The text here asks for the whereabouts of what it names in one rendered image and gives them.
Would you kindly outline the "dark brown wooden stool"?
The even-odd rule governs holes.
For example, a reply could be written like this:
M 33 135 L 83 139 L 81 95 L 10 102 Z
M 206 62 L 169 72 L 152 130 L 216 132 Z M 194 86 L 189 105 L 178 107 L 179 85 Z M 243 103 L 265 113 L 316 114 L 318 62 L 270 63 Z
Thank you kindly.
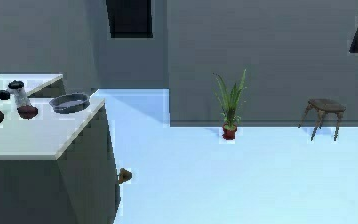
M 336 115 L 337 121 L 336 121 L 335 132 L 334 132 L 334 140 L 337 140 L 338 135 L 339 135 L 340 124 L 342 122 L 344 112 L 346 111 L 346 107 L 332 99 L 327 99 L 327 98 L 309 99 L 307 101 L 307 106 L 304 109 L 303 115 L 301 117 L 301 121 L 298 124 L 299 128 L 302 127 L 308 113 L 311 110 L 315 110 L 317 112 L 318 118 L 316 119 L 315 126 L 312 131 L 310 140 L 311 141 L 314 140 L 315 135 L 317 133 L 317 129 L 322 128 L 323 121 L 328 114 Z

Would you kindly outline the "green house plant red pot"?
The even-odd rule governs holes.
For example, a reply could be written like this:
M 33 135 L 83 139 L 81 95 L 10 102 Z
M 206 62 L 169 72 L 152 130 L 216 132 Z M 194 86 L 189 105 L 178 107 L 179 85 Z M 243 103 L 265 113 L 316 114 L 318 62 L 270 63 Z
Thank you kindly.
M 222 138 L 224 140 L 234 140 L 236 138 L 236 132 L 238 130 L 237 124 L 241 121 L 241 117 L 236 114 L 240 97 L 245 86 L 246 70 L 240 78 L 239 83 L 234 83 L 231 89 L 227 88 L 227 85 L 221 75 L 216 74 L 216 81 L 220 93 L 216 93 L 215 96 L 221 106 L 221 115 L 223 116 L 224 124 L 222 125 Z

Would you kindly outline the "black window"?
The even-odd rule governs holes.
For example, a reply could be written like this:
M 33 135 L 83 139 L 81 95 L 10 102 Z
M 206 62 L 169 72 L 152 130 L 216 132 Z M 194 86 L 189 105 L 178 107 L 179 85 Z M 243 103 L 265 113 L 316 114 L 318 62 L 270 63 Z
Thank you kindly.
M 151 0 L 106 0 L 112 38 L 152 38 Z

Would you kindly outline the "dark red round bowl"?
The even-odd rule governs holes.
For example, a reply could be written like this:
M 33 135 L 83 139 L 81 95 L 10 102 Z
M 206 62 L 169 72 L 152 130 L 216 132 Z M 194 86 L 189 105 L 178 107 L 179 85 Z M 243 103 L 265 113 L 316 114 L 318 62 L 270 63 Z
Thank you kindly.
M 31 120 L 38 115 L 38 109 L 30 105 L 18 107 L 17 112 L 22 119 L 27 120 Z

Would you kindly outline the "dark grey round pan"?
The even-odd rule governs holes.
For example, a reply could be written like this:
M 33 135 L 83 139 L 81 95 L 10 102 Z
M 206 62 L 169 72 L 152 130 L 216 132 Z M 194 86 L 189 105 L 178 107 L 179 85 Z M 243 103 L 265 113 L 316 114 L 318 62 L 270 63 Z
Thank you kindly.
M 76 113 L 85 110 L 90 105 L 90 97 L 85 93 L 71 93 L 58 96 L 49 104 L 55 113 Z

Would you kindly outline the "grey kitchen counter white top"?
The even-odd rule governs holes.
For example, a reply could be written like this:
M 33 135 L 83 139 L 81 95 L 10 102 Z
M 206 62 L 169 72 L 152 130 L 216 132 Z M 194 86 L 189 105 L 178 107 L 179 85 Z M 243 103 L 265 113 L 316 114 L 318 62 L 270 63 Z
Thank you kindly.
M 105 101 L 58 114 L 60 74 L 0 74 L 0 90 L 24 83 L 38 115 L 22 119 L 14 99 L 0 100 L 0 224 L 113 224 L 119 185 Z

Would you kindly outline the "grey bottle with black cap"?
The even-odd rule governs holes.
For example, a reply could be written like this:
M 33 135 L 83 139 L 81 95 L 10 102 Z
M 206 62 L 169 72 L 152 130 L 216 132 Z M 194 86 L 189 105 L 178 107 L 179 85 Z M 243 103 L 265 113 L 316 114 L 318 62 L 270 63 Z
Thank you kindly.
M 27 97 L 27 93 L 24 89 L 24 83 L 22 81 L 13 80 L 8 84 L 8 92 L 14 96 L 17 107 L 30 106 L 30 100 Z

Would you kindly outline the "small brown object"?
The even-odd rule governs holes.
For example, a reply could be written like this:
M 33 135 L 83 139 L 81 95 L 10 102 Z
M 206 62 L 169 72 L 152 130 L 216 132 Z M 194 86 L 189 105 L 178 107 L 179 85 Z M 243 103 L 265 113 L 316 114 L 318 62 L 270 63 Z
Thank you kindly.
M 118 183 L 123 184 L 132 179 L 132 173 L 125 168 L 121 168 L 118 174 Z

